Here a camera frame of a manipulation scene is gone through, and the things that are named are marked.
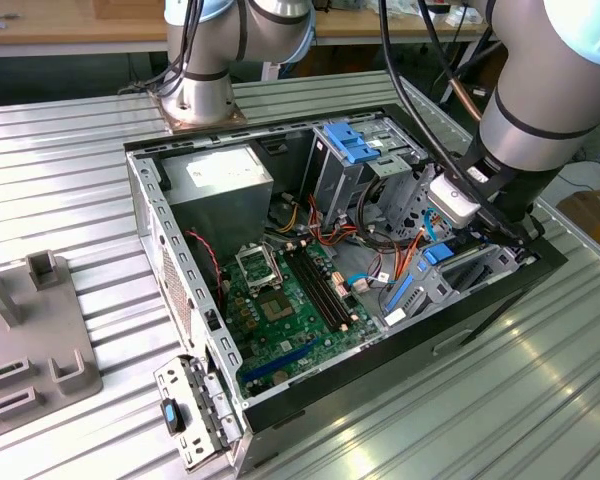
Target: wooden workbench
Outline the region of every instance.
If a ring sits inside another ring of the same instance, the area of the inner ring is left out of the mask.
[[[0,57],[166,50],[166,25],[155,20],[98,20],[91,0],[0,0],[0,14],[19,13],[0,30]],[[428,41],[424,23],[408,15],[390,20],[395,43]],[[455,34],[446,23],[437,26],[444,39]],[[318,12],[318,45],[380,43],[379,19],[370,11]],[[484,26],[467,25],[459,40],[476,40]]]

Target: cardboard box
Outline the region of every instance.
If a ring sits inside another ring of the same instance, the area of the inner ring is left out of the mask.
[[[600,244],[600,190],[576,192],[558,203],[558,210]]]
[[[164,0],[92,0],[100,19],[161,19]]]

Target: yellow wire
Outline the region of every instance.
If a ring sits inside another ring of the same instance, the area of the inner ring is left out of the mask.
[[[293,207],[293,214],[291,215],[291,220],[289,220],[289,223],[287,223],[284,227],[279,228],[277,231],[279,233],[287,233],[296,224],[297,216],[298,216],[298,204],[296,203],[296,205]]]

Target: metal table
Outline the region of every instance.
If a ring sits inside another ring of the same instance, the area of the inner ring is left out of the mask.
[[[464,151],[466,132],[407,87]],[[252,123],[395,100],[383,73],[235,92]],[[0,108],[0,267],[43,247],[68,258],[104,380],[94,397],[1,436],[2,479],[186,478],[152,377],[179,347],[135,235],[121,148],[165,134],[144,95]],[[544,208],[567,265],[477,341],[259,476],[600,478],[599,249]]]

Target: blue plastic latch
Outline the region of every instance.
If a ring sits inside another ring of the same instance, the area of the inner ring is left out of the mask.
[[[173,411],[173,405],[167,405],[164,408],[164,416],[167,422],[173,422],[176,419],[176,412]]]
[[[409,288],[409,285],[411,285],[411,282],[413,282],[413,277],[411,275],[409,275],[409,276],[407,276],[407,278],[404,279],[404,282],[402,282],[402,285],[400,285],[400,288],[398,289],[398,291],[391,298],[391,300],[385,307],[385,311],[387,311],[387,312],[393,311],[393,309],[396,307],[396,305],[398,303],[398,300],[400,300],[400,297],[402,297],[404,295],[404,292],[406,292],[407,288]]]
[[[453,252],[444,243],[439,243],[438,245],[427,248],[424,251],[424,257],[429,260],[431,265],[435,265],[449,257],[453,257]]]
[[[349,163],[368,162],[380,156],[380,152],[367,145],[362,134],[348,123],[331,123],[325,125],[324,130],[333,144],[347,155]]]

